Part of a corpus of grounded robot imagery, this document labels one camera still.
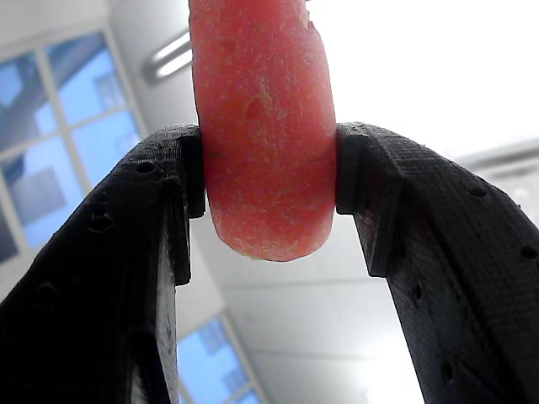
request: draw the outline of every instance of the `carrot slice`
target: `carrot slice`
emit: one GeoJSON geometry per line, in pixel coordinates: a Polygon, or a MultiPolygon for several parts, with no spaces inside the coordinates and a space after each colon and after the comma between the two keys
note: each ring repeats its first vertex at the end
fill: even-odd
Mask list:
{"type": "Polygon", "coordinates": [[[205,185],[219,237],[289,261],[328,238],[336,124],[303,0],[190,0],[205,185]]]}

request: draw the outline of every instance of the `textured surface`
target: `textured surface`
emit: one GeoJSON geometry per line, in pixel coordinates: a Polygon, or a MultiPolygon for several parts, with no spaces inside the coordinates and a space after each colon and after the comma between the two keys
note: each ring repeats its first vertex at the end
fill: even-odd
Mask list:
{"type": "Polygon", "coordinates": [[[174,286],[204,211],[197,134],[162,130],[124,157],[2,302],[0,402],[177,402],[174,286]]]}
{"type": "Polygon", "coordinates": [[[303,0],[190,0],[193,77],[220,238],[286,261],[327,239],[335,118],[323,44],[303,0]]]}
{"type": "Polygon", "coordinates": [[[425,402],[539,402],[539,231],[406,138],[339,134],[337,210],[354,214],[371,275],[387,277],[425,402]]]}

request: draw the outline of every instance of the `wall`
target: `wall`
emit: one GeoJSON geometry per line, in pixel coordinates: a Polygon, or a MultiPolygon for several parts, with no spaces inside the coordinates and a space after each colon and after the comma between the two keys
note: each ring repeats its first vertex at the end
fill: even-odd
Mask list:
{"type": "Polygon", "coordinates": [[[157,85],[148,84],[141,74],[148,57],[187,30],[188,17],[186,0],[119,0],[110,13],[120,53],[150,133],[167,125],[197,121],[190,69],[157,85]]]}
{"type": "Polygon", "coordinates": [[[0,46],[107,15],[105,0],[2,0],[0,46]]]}

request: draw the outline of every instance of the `window frame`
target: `window frame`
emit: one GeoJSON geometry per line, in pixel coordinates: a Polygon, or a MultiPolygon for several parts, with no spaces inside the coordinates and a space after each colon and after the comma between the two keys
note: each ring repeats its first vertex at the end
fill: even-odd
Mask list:
{"type": "MultiPolygon", "coordinates": [[[[83,190],[83,194],[87,195],[92,190],[92,186],[72,138],[72,133],[75,129],[89,125],[93,122],[97,122],[121,111],[130,111],[133,120],[137,125],[141,140],[147,137],[147,126],[142,118],[140,108],[136,102],[135,93],[131,87],[127,70],[122,62],[109,20],[98,19],[89,21],[87,23],[77,24],[76,26],[72,25],[58,28],[54,29],[53,31],[45,32],[40,35],[34,35],[24,40],[19,40],[12,44],[2,46],[0,47],[0,62],[9,61],[10,59],[14,59],[25,54],[35,55],[38,73],[40,74],[40,79],[48,101],[51,103],[57,127],[55,131],[45,136],[38,136],[33,139],[23,141],[15,146],[9,147],[6,150],[0,151],[0,161],[17,156],[18,154],[29,150],[34,145],[58,136],[64,142],[67,156],[72,164],[73,172],[75,173],[83,190]],[[88,119],[77,122],[74,125],[69,125],[67,123],[63,107],[61,106],[60,96],[58,89],[56,88],[52,67],[47,60],[45,49],[49,45],[54,45],[65,40],[72,40],[78,37],[83,37],[84,35],[97,33],[100,33],[104,37],[104,42],[108,47],[110,57],[115,64],[116,75],[119,79],[122,90],[124,91],[125,104],[120,107],[96,114],[88,119]]],[[[0,263],[0,282],[2,282],[5,279],[20,278],[28,269],[26,266],[27,263],[31,263],[32,259],[42,246],[34,248],[27,243],[24,235],[24,228],[20,222],[19,216],[17,215],[13,201],[11,200],[8,186],[6,185],[3,175],[0,175],[0,209],[5,216],[8,230],[11,233],[15,246],[18,249],[18,254],[11,258],[7,258],[5,261],[0,263]]]]}
{"type": "MultiPolygon", "coordinates": [[[[242,389],[237,391],[235,394],[229,397],[222,404],[233,404],[238,398],[242,397],[244,394],[246,394],[247,392],[251,390],[256,392],[262,404],[269,404],[270,401],[268,400],[267,396],[264,393],[264,390],[262,389],[259,383],[259,378],[255,374],[253,370],[253,366],[250,364],[250,361],[248,360],[247,354],[245,354],[243,350],[243,345],[241,344],[239,336],[234,329],[232,318],[227,309],[223,309],[217,312],[213,317],[205,319],[195,329],[190,330],[189,332],[183,333],[182,335],[178,335],[177,348],[179,348],[179,343],[183,338],[187,337],[192,332],[199,331],[208,322],[211,322],[213,320],[218,320],[219,322],[221,322],[222,327],[225,330],[225,334],[227,335],[228,342],[234,349],[234,352],[237,355],[237,360],[242,366],[243,372],[245,373],[248,379],[248,383],[242,389]]],[[[178,374],[178,379],[179,379],[179,394],[181,395],[181,398],[185,402],[185,404],[197,404],[195,403],[193,398],[190,396],[189,390],[187,386],[185,385],[185,383],[182,381],[179,374],[178,374]]]]}

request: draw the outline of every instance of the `window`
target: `window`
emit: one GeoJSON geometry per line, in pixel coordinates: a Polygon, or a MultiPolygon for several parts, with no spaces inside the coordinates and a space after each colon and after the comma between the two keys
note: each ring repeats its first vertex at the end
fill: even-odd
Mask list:
{"type": "Polygon", "coordinates": [[[194,404],[260,404],[224,324],[216,318],[179,342],[179,377],[194,404]]]}
{"type": "Polygon", "coordinates": [[[0,61],[0,264],[43,246],[141,139],[102,32],[32,45],[0,61]]]}

